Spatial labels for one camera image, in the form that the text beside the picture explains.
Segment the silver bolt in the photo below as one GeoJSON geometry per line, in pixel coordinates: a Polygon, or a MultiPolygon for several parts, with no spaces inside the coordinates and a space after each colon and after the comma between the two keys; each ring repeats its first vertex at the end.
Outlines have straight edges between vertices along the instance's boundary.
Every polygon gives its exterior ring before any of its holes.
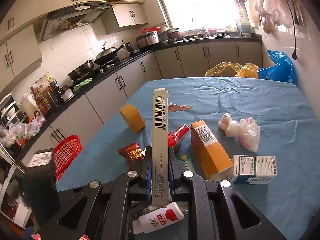
{"type": "Polygon", "coordinates": [[[185,176],[187,178],[191,178],[193,176],[193,172],[192,171],[185,171],[183,173],[183,176],[185,176]]]}
{"type": "Polygon", "coordinates": [[[94,181],[91,181],[89,185],[91,188],[96,188],[96,187],[99,187],[100,182],[94,180],[94,181]]]}
{"type": "Polygon", "coordinates": [[[230,187],[230,186],[231,186],[231,182],[228,181],[228,180],[222,180],[222,181],[220,182],[220,184],[221,184],[221,186],[223,186],[223,187],[230,187]]]}
{"type": "Polygon", "coordinates": [[[138,173],[137,173],[136,171],[129,171],[127,174],[128,174],[128,176],[131,177],[131,178],[133,178],[133,177],[135,177],[135,176],[138,175],[138,173]]]}

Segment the blue tablecloth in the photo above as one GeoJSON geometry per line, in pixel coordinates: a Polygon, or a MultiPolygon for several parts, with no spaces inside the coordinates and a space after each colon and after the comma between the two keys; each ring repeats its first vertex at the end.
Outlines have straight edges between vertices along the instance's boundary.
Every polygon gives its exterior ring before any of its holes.
{"type": "MultiPolygon", "coordinates": [[[[185,123],[204,120],[230,157],[254,155],[218,127],[225,112],[233,119],[252,117],[260,126],[257,155],[275,155],[278,176],[269,185],[238,185],[246,196],[289,240],[299,239],[310,218],[320,207],[320,123],[307,99],[289,83],[246,78],[180,78],[151,81],[128,101],[140,111],[146,127],[133,133],[117,113],[95,135],[57,183],[58,190],[86,185],[92,180],[114,180],[128,170],[117,149],[139,142],[151,143],[152,93],[166,88],[169,102],[194,106],[169,113],[169,131],[185,123]]],[[[196,171],[201,169],[194,155],[190,134],[178,154],[188,153],[196,171]]],[[[137,239],[188,239],[186,219],[137,239]]]]}

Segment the white box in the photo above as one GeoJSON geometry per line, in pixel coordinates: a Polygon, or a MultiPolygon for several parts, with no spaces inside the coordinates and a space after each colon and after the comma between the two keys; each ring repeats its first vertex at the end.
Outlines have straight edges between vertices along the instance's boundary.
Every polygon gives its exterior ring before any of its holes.
{"type": "Polygon", "coordinates": [[[153,91],[152,109],[152,204],[169,203],[168,182],[168,92],[153,91]]]}
{"type": "Polygon", "coordinates": [[[234,155],[233,170],[228,175],[231,183],[268,184],[277,176],[275,156],[234,155]]]}

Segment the rice cooker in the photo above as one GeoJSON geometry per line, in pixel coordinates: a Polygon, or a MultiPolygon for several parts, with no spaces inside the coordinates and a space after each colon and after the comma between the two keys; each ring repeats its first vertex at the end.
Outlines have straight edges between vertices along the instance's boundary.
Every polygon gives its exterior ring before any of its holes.
{"type": "Polygon", "coordinates": [[[159,43],[159,37],[157,32],[144,33],[136,38],[139,49],[151,47],[154,44],[159,43]]]}

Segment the red package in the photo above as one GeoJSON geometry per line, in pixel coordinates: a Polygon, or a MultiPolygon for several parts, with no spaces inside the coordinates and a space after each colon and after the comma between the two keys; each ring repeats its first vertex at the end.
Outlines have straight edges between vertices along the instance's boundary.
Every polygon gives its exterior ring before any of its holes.
{"type": "Polygon", "coordinates": [[[118,149],[118,153],[120,153],[120,155],[128,161],[130,166],[134,161],[144,158],[141,152],[142,150],[137,142],[118,149]]]}
{"type": "Polygon", "coordinates": [[[186,124],[181,125],[176,131],[168,133],[168,147],[176,149],[187,135],[190,127],[186,124]]]}

